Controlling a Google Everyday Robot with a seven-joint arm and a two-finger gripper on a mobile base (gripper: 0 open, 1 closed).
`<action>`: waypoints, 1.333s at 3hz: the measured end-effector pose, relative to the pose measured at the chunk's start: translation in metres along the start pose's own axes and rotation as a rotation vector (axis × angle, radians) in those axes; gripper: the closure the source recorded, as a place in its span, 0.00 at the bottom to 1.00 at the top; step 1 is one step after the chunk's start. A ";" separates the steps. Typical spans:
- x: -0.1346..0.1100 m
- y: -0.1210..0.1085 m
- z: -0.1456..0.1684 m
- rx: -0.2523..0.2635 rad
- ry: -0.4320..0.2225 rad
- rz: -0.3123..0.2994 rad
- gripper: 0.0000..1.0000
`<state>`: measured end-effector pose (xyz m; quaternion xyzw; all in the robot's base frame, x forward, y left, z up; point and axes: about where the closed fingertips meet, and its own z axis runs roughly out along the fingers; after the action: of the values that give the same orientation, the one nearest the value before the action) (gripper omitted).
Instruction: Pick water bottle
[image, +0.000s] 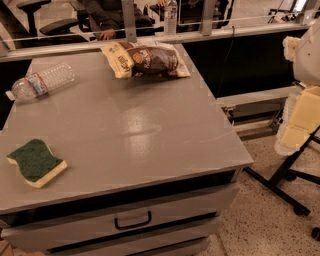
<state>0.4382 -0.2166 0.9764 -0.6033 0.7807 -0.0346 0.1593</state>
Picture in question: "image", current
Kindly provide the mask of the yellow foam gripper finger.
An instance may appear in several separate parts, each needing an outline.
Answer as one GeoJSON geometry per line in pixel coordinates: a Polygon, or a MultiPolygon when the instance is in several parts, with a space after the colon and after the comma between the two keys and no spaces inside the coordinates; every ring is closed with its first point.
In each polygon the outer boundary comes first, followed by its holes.
{"type": "Polygon", "coordinates": [[[298,47],[299,42],[300,42],[300,39],[298,37],[291,37],[291,36],[287,36],[283,40],[282,44],[284,47],[284,57],[288,61],[294,60],[295,51],[296,51],[296,48],[298,47]]]}
{"type": "Polygon", "coordinates": [[[320,126],[320,88],[307,87],[299,94],[291,93],[283,109],[275,151],[289,156],[300,150],[311,134],[320,126]]]}

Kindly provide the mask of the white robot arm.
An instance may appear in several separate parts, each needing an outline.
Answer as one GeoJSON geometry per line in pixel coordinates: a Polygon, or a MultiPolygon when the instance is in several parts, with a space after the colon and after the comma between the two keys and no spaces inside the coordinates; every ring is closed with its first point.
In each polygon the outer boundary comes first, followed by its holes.
{"type": "Polygon", "coordinates": [[[303,86],[286,99],[275,151],[289,156],[300,150],[320,126],[320,20],[301,37],[283,40],[284,56],[293,63],[294,78],[303,86]]]}

